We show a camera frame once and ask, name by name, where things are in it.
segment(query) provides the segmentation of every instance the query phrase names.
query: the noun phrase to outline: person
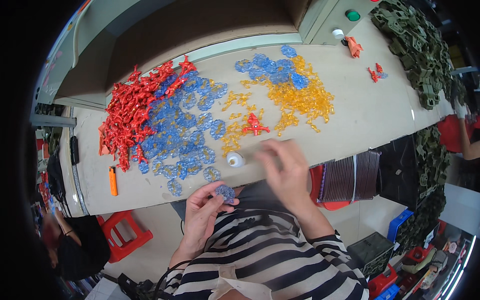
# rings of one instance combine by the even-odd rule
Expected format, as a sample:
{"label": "person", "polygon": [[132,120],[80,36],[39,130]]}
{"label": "person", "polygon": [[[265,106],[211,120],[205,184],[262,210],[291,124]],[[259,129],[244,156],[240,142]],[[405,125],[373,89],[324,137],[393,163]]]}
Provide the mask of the person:
{"label": "person", "polygon": [[262,146],[256,158],[266,183],[237,189],[232,206],[215,193],[223,181],[188,197],[184,236],[160,299],[367,300],[363,274],[310,199],[308,164],[298,145],[270,139]]}
{"label": "person", "polygon": [[438,273],[445,269],[448,262],[448,255],[445,251],[437,250],[433,247],[424,260],[415,265],[403,265],[402,270],[415,274],[424,267],[428,266],[430,271]]}
{"label": "person", "polygon": [[437,123],[440,131],[440,144],[445,145],[448,151],[462,153],[465,160],[472,160],[480,157],[480,141],[470,142],[475,130],[480,128],[480,116],[477,122],[466,125],[465,116],[468,114],[467,107],[460,105],[455,100],[456,115],[449,115],[445,120]]}
{"label": "person", "polygon": [[64,218],[55,207],[54,214],[44,214],[41,239],[51,267],[66,280],[97,274],[110,258],[107,239],[95,216]]}

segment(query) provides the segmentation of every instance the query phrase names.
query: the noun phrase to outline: black cable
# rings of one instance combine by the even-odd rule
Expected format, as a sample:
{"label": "black cable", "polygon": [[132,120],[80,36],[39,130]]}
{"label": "black cable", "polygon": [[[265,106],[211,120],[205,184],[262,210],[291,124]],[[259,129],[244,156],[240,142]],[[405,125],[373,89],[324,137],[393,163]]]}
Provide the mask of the black cable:
{"label": "black cable", "polygon": [[165,279],[167,277],[168,274],[170,274],[171,271],[175,270],[176,268],[178,268],[179,266],[181,266],[182,264],[187,264],[189,262],[191,262],[192,260],[189,260],[189,261],[183,261],[181,263],[178,263],[176,265],[174,265],[171,269],[168,268],[168,270],[165,272],[165,274],[162,275],[162,277],[160,278],[160,280],[157,282],[156,284],[156,287],[155,287],[155,291],[153,292],[153,295],[152,295],[152,300],[157,300],[158,298],[156,297],[156,295],[158,294],[158,290],[160,288],[160,284],[163,282],[163,279]]}

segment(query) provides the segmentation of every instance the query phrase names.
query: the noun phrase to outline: table surface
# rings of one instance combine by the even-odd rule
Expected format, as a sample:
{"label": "table surface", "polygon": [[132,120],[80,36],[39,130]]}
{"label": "table surface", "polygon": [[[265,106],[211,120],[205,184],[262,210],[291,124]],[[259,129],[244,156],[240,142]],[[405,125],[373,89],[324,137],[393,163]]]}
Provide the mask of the table surface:
{"label": "table surface", "polygon": [[[417,91],[407,80],[400,60],[388,49],[388,41],[375,28],[368,18],[362,20],[351,32],[363,46],[359,59],[351,57],[347,47],[341,45],[296,45],[297,53],[310,62],[313,71],[318,72],[325,90],[335,96],[333,101],[335,115],[325,124],[322,118],[314,121],[320,133],[316,133],[306,124],[306,117],[296,113],[299,118],[297,127],[290,126],[282,134],[281,140],[296,139],[301,146],[308,163],[313,166],[329,160],[342,159],[369,148],[376,148],[391,140],[411,134],[429,125],[435,124],[441,117],[453,113],[450,104],[440,93],[441,103],[433,110],[427,111],[420,106]],[[252,85],[245,89],[240,80],[248,79],[247,73],[234,69],[238,60],[251,59],[255,53],[264,53],[270,59],[285,58],[280,46],[248,49],[200,61],[195,64],[199,76],[211,78],[216,82],[228,84],[228,90],[234,93],[252,92],[248,100],[257,109],[264,108],[264,126],[272,129],[278,123],[281,111],[267,97],[268,88]],[[374,70],[375,63],[383,67],[388,78],[374,83],[367,71]],[[236,102],[222,112],[227,96],[225,95],[209,110],[214,120],[222,119],[227,126],[235,120],[229,120],[231,113],[245,114],[246,108]],[[189,112],[198,115],[197,107]],[[167,189],[167,181],[163,176],[154,176],[151,169],[145,175],[141,174],[137,164],[131,162],[130,169],[123,173],[117,171],[118,196],[110,194],[108,167],[117,164],[112,156],[98,155],[98,126],[107,117],[106,112],[84,108],[75,108],[74,116],[77,126],[74,134],[78,138],[80,163],[77,165],[80,185],[90,214],[98,215],[168,203],[187,198],[193,191],[207,184],[203,173],[189,175],[185,180],[178,180],[182,185],[180,197],[173,196]],[[227,185],[236,187],[255,182],[264,178],[262,167],[253,160],[252,155],[258,149],[258,143],[268,138],[276,138],[276,131],[261,136],[252,134],[242,137],[239,152],[246,157],[247,164],[241,168],[230,167],[222,158],[223,143],[215,141],[208,132],[204,132],[205,145],[215,150],[216,161],[213,167],[218,169],[222,180]],[[62,135],[61,145],[65,145],[65,135]],[[65,149],[60,155],[64,170],[64,182],[68,185],[70,174],[66,171],[69,153]],[[167,164],[177,159],[167,159]],[[67,199],[72,198],[72,189],[67,188]]]}

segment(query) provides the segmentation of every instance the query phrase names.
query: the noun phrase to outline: tiled floor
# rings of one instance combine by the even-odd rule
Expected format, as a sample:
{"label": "tiled floor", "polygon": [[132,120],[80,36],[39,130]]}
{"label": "tiled floor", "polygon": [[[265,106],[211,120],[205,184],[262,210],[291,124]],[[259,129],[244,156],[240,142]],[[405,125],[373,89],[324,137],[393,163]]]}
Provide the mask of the tiled floor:
{"label": "tiled floor", "polygon": [[[386,236],[388,225],[405,207],[380,196],[359,201],[336,211],[321,209],[340,233],[346,246],[378,231]],[[153,233],[153,239],[123,260],[105,266],[104,273],[118,277],[125,273],[138,282],[158,281],[182,238],[180,218],[170,204],[135,209],[135,220]]]}

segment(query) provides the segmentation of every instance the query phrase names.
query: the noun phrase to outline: glue bottle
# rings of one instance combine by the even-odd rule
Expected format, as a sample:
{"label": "glue bottle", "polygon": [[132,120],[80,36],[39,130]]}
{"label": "glue bottle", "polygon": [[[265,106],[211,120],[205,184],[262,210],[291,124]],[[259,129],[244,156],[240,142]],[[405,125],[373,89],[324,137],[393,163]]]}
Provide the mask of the glue bottle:
{"label": "glue bottle", "polygon": [[227,163],[234,168],[243,167],[245,165],[245,158],[238,152],[228,152]]}

